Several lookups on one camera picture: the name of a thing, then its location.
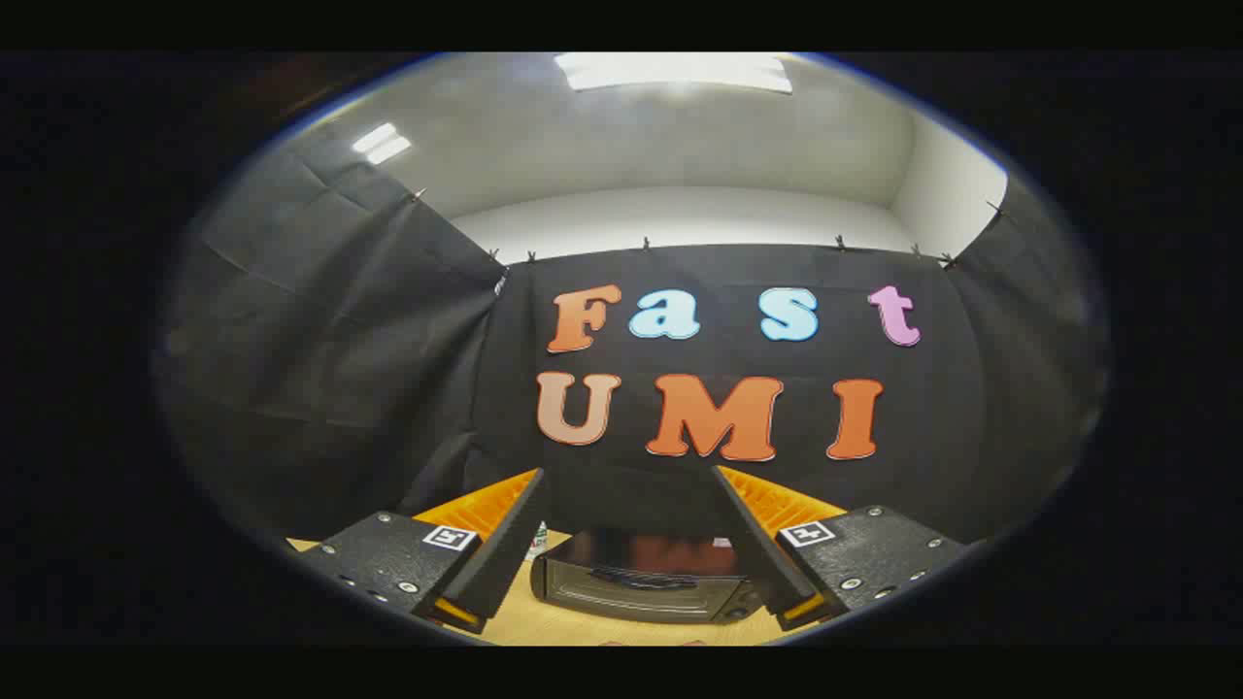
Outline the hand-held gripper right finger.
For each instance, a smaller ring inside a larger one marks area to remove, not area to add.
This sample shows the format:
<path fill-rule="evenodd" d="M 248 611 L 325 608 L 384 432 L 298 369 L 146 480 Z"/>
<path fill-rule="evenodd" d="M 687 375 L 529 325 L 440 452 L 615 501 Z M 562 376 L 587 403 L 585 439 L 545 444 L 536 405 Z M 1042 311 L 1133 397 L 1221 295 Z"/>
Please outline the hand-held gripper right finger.
<path fill-rule="evenodd" d="M 782 631 L 911 591 L 972 551 L 891 506 L 845 510 L 723 465 L 712 481 L 728 541 Z"/>

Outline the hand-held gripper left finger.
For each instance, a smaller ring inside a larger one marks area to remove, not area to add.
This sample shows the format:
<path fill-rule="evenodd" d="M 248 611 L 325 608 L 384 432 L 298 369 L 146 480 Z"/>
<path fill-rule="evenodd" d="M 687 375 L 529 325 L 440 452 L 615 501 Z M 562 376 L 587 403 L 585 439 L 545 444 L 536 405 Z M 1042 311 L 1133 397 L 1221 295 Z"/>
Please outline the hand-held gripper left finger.
<path fill-rule="evenodd" d="M 373 512 L 300 558 L 355 598 L 480 634 L 520 573 L 547 504 L 546 474 L 536 468 L 426 512 Z"/>

